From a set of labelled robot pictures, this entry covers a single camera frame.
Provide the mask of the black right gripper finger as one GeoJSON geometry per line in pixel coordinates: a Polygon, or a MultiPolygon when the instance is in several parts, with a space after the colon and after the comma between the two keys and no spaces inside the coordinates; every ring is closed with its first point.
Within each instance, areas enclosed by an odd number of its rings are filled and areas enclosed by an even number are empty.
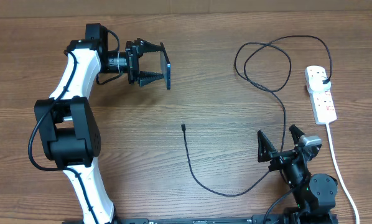
{"type": "Polygon", "coordinates": [[[258,162],[270,161],[277,153],[277,149],[273,146],[271,141],[263,133],[262,130],[257,132],[258,136],[258,162]]]}
{"type": "Polygon", "coordinates": [[[292,135],[292,139],[295,145],[298,145],[299,139],[305,134],[302,132],[296,125],[291,125],[289,127],[289,131],[292,135]]]}

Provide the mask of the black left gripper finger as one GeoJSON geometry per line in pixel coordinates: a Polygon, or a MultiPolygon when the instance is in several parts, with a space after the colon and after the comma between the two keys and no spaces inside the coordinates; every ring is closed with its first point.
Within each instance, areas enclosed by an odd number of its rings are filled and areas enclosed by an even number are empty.
{"type": "Polygon", "coordinates": [[[162,73],[140,71],[139,76],[137,78],[137,82],[139,86],[142,87],[156,80],[161,80],[163,78],[164,78],[164,75],[162,73]]]}
{"type": "Polygon", "coordinates": [[[138,57],[142,57],[144,53],[150,53],[150,52],[162,52],[164,50],[164,47],[162,44],[156,45],[152,44],[146,40],[137,38],[135,40],[136,44],[136,52],[138,57]]]}

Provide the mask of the blue Galaxy smartphone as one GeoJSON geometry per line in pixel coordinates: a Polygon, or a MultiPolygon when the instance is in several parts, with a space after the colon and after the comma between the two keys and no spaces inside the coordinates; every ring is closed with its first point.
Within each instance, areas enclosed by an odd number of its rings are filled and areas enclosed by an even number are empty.
{"type": "Polygon", "coordinates": [[[162,47],[162,50],[160,52],[160,67],[164,77],[166,88],[169,90],[171,87],[171,63],[162,42],[160,43],[160,46],[162,47]]]}

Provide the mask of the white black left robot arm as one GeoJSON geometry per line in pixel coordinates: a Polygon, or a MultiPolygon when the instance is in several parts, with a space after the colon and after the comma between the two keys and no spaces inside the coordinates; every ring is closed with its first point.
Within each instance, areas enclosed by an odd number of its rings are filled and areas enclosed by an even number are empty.
{"type": "Polygon", "coordinates": [[[164,80],[170,88],[171,64],[163,43],[143,39],[126,43],[125,51],[108,48],[113,31],[100,23],[87,24],[85,38],[72,40],[64,53],[67,67],[51,95],[34,106],[36,125],[28,143],[29,160],[35,135],[40,136],[46,158],[54,161],[52,171],[62,171],[70,180],[80,203],[81,223],[119,223],[114,203],[109,199],[98,165],[101,136],[89,104],[94,84],[102,85],[99,75],[111,73],[115,80],[123,74],[130,84],[146,86],[164,80]]]}

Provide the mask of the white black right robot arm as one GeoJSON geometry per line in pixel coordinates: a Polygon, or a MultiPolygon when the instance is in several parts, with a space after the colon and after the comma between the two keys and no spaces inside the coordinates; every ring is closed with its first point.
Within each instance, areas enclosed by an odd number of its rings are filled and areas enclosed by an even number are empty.
{"type": "Polygon", "coordinates": [[[258,131],[258,162],[269,162],[270,172],[281,171],[290,188],[276,200],[264,215],[253,215],[253,223],[337,223],[331,213],[336,206],[338,182],[328,174],[312,175],[307,163],[320,151],[322,140],[308,136],[295,125],[290,126],[294,148],[278,151],[267,136],[258,131]],[[296,206],[285,208],[282,214],[271,214],[273,208],[288,195],[293,195],[296,206]]]}

